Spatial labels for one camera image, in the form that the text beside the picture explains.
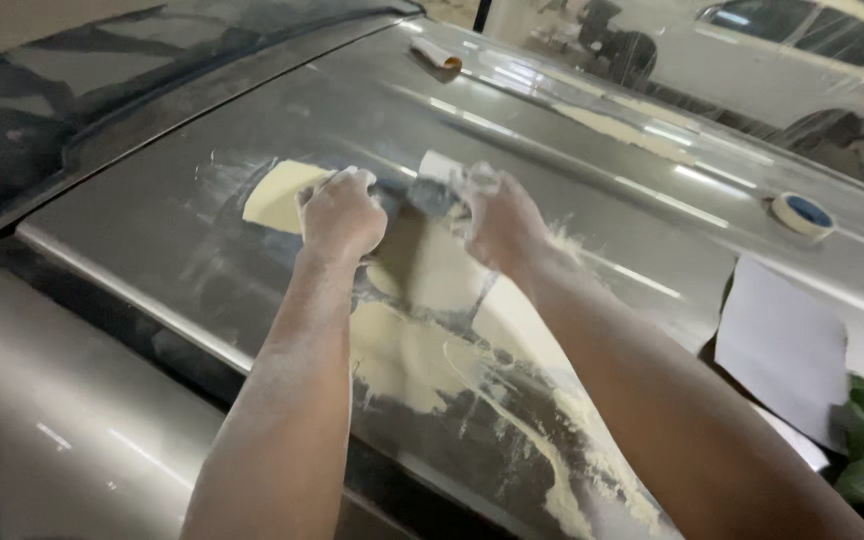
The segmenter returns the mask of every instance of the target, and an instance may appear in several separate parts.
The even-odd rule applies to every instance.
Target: person
[[[512,279],[558,340],[631,467],[689,540],[864,538],[864,521],[705,364],[553,241],[519,182],[462,190],[466,250]],[[329,539],[350,423],[350,312],[387,217],[349,168],[296,197],[304,245],[215,441],[182,538]]]

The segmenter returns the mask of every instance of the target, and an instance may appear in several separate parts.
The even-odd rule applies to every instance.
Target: white paper
[[[429,150],[418,164],[418,176],[449,184],[453,180],[462,179],[464,168],[462,163],[449,159],[435,150]]]
[[[830,409],[849,398],[846,328],[832,310],[743,255],[719,325],[715,362],[780,418],[841,451]]]
[[[462,60],[424,37],[413,37],[412,46],[425,55],[436,68],[462,68]]]

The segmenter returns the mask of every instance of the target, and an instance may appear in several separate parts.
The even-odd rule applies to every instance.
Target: car
[[[167,4],[0,54],[2,535],[174,538],[302,246],[244,221],[250,194],[287,160],[366,167],[402,192],[430,150],[520,178],[588,268],[690,352],[753,258],[844,322],[864,374],[864,184],[411,2]],[[770,201],[787,192],[835,231],[786,227]],[[481,278],[458,307],[432,305],[452,289],[410,305],[356,273],[355,313],[388,315],[368,343],[401,357],[352,362],[346,502],[421,537],[681,538],[571,368],[535,353],[541,325],[490,300],[508,282],[460,260],[430,255],[446,267],[423,274]],[[404,321],[432,338],[399,348]],[[494,369],[468,383],[402,363],[449,347]]]
[[[861,0],[592,0],[580,41],[599,43],[610,77],[651,82],[763,124],[785,144],[864,120]]]

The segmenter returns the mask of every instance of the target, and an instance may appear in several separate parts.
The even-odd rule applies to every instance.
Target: hand
[[[539,207],[509,173],[474,165],[456,185],[472,212],[465,250],[479,263],[511,275],[519,262],[539,256],[551,245],[552,233]]]
[[[385,236],[388,216],[367,189],[376,175],[348,167],[295,195],[303,250],[357,262]]]

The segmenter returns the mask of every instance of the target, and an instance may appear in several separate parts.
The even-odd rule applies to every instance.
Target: car door
[[[801,36],[781,47],[771,71],[781,81],[775,127],[822,111],[864,117],[864,21],[822,7]]]
[[[782,42],[816,9],[806,0],[733,0],[710,5],[694,20],[670,24],[657,43],[652,80],[673,90],[767,121],[763,88]]]

